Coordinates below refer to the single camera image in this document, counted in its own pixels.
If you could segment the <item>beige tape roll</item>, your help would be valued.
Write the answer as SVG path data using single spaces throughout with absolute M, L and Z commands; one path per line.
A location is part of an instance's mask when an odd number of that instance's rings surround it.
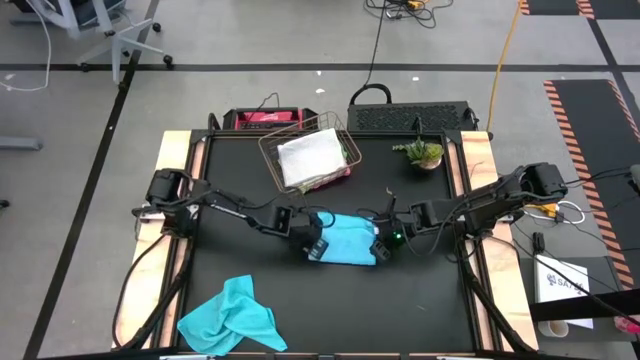
M 564 320 L 540 321 L 538 330 L 545 337 L 564 338 L 569 333 L 569 325 Z

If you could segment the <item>grey desk foot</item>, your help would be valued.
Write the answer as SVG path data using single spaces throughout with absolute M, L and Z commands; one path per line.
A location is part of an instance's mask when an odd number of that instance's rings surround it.
M 34 137 L 0 136 L 0 150 L 39 151 L 42 148 L 42 142 Z

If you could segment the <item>blue towel with white label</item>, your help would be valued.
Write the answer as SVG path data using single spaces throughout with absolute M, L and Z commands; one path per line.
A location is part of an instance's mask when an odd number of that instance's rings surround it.
M 321 239 L 328 246 L 321 257 L 308 255 L 310 261 L 347 265 L 374 266 L 376 257 L 370 248 L 376 240 L 376 226 L 368 219 L 328 212 L 317 213 L 326 228 Z

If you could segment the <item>black perforated case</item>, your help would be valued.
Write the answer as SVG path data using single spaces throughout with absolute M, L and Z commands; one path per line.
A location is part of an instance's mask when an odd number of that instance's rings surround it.
M 466 101 L 350 105 L 350 131 L 475 131 L 479 119 Z

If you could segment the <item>potted succulent plant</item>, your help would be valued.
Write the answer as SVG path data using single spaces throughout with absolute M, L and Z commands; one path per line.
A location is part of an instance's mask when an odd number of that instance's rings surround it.
M 442 145 L 425 142 L 420 138 L 411 143 L 394 145 L 392 150 L 403 152 L 410 165 L 421 171 L 435 170 L 444 156 Z

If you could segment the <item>white office chair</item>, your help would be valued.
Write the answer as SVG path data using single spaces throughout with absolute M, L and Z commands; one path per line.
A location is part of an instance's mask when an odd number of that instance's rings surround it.
M 21 13 L 10 19 L 12 25 L 26 25 L 39 23 L 44 30 L 47 40 L 46 71 L 50 70 L 52 56 L 52 42 L 47 28 L 54 25 L 67 32 L 72 39 L 79 39 L 83 31 L 95 30 L 102 33 L 104 39 L 91 50 L 77 59 L 77 66 L 82 72 L 90 70 L 89 60 L 109 53 L 111 55 L 112 80 L 119 87 L 123 83 L 119 80 L 121 58 L 130 56 L 134 50 L 147 51 L 163 56 L 163 62 L 168 69 L 174 67 L 173 57 L 164 50 L 135 40 L 131 33 L 141 34 L 143 30 L 151 29 L 156 33 L 162 31 L 160 23 L 152 17 L 134 22 L 129 18 L 126 10 L 128 0 L 20 0 Z

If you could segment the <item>green microfiber towel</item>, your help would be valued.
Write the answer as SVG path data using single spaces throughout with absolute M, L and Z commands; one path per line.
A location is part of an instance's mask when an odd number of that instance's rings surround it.
M 329 174 L 320 175 L 315 178 L 312 178 L 309 181 L 304 182 L 302 185 L 298 187 L 298 189 L 303 194 L 305 194 L 311 190 L 327 185 L 328 183 L 340 177 L 348 176 L 350 173 L 351 173 L 351 170 L 349 166 L 345 164 L 344 166 L 341 166 L 338 170 L 332 171 Z

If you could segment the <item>small pink object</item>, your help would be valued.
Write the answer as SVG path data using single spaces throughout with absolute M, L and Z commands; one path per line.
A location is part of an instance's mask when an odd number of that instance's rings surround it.
M 623 333 L 640 336 L 640 317 L 635 316 L 634 320 L 639 322 L 639 325 L 631 322 L 629 319 L 625 317 L 616 316 L 614 318 L 614 324 L 616 328 Z

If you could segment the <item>black flat bar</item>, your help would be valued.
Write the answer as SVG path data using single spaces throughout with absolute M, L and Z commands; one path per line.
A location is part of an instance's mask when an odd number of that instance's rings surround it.
M 535 303 L 529 309 L 534 321 L 640 315 L 640 289 Z

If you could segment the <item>copper wire basket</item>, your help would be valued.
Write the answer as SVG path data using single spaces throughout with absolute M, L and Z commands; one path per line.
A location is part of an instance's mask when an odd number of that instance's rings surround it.
M 283 145 L 284 143 L 296 138 L 330 128 L 334 128 L 336 130 L 346 164 L 351 168 L 352 172 L 353 167 L 361 162 L 362 153 L 351 134 L 346 130 L 345 126 L 334 112 L 329 111 L 321 113 L 305 120 L 302 122 L 301 128 L 298 128 L 296 125 L 292 125 L 272 131 L 259 138 L 259 148 L 279 191 L 283 193 L 293 193 L 295 191 L 300 191 L 298 189 L 300 185 L 297 187 L 286 187 L 284 185 L 277 146 Z

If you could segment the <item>light wooden side board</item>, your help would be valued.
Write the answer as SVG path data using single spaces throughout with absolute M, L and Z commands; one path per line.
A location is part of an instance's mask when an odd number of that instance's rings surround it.
M 155 168 L 191 170 L 192 149 L 189 131 L 166 131 Z M 133 339 L 180 272 L 188 241 L 162 235 L 162 225 L 161 219 L 152 219 L 134 226 L 136 266 L 127 278 L 122 301 L 117 306 L 114 345 L 123 345 Z
M 495 182 L 498 174 L 488 133 L 463 131 L 461 138 L 471 189 Z M 522 340 L 538 350 L 510 226 L 498 222 L 493 229 L 493 236 L 484 240 L 482 245 L 494 303 Z

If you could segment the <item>grey waffle microfiber towel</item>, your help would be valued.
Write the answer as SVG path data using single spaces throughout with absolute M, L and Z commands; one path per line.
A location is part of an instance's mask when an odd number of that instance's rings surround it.
M 334 128 L 278 145 L 277 151 L 286 187 L 297 187 L 346 167 Z

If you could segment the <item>white labelled box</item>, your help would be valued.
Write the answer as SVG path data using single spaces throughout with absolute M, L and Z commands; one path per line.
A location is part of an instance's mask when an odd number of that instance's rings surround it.
M 586 267 L 559 261 L 551 257 L 534 257 L 534 295 L 537 303 L 564 300 L 586 296 L 581 291 L 589 291 L 588 270 Z M 567 324 L 592 330 L 591 318 L 564 320 Z

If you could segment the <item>pink microfiber towel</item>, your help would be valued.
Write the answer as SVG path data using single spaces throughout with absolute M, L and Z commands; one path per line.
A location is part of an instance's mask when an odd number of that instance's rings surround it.
M 339 180 L 343 177 L 347 177 L 351 174 L 351 168 L 345 167 L 343 169 L 337 170 L 327 175 L 323 175 L 319 180 L 315 180 L 310 186 L 311 189 L 318 189 L 325 185 L 328 185 L 331 182 Z

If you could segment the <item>red and black case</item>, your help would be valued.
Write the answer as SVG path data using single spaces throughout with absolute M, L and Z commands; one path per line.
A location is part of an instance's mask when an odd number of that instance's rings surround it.
M 303 121 L 314 116 L 317 113 L 309 108 L 236 108 L 223 116 L 222 128 L 235 131 L 275 130 L 292 125 L 301 128 Z

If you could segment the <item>yellow power adapter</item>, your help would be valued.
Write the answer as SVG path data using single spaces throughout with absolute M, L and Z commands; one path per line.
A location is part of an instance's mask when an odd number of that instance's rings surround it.
M 557 204 L 545 204 L 545 205 L 526 205 L 524 212 L 529 216 L 537 219 L 555 219 L 557 215 Z

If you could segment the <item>black frame strut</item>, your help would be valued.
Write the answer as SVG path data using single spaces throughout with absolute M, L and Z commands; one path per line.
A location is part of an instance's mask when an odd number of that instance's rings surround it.
M 163 325 L 165 322 L 165 316 L 168 310 L 175 309 L 173 300 L 177 297 L 178 293 L 185 287 L 187 280 L 189 279 L 189 272 L 192 263 L 193 253 L 193 241 L 191 239 L 185 240 L 184 250 L 175 250 L 175 256 L 182 255 L 178 272 L 167 275 L 166 278 L 170 280 L 160 292 L 160 297 L 156 301 L 155 307 L 149 313 L 149 316 L 142 323 L 142 325 L 136 330 L 132 337 L 122 344 L 119 343 L 116 329 L 117 325 L 113 325 L 113 340 L 116 344 L 116 349 L 142 349 L 143 345 L 149 338 L 154 338 L 154 333 L 159 325 Z
M 454 254 L 474 298 L 480 348 L 500 353 L 536 353 L 538 350 L 522 340 L 494 303 L 482 241 L 462 240 L 455 246 Z

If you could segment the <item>black orange-striped floor mat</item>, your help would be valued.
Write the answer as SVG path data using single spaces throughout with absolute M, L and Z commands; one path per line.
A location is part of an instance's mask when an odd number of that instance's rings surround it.
M 520 11 L 531 16 L 640 20 L 640 0 L 522 0 Z
M 640 288 L 640 126 L 611 80 L 546 80 L 547 98 L 618 282 Z

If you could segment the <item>blue microfiber towel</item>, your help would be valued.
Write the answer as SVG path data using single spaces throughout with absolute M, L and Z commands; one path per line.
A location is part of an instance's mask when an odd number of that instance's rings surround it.
M 251 275 L 226 280 L 220 293 L 178 321 L 177 330 L 192 350 L 206 355 L 227 355 L 245 338 L 278 352 L 288 348 L 272 310 L 256 300 Z

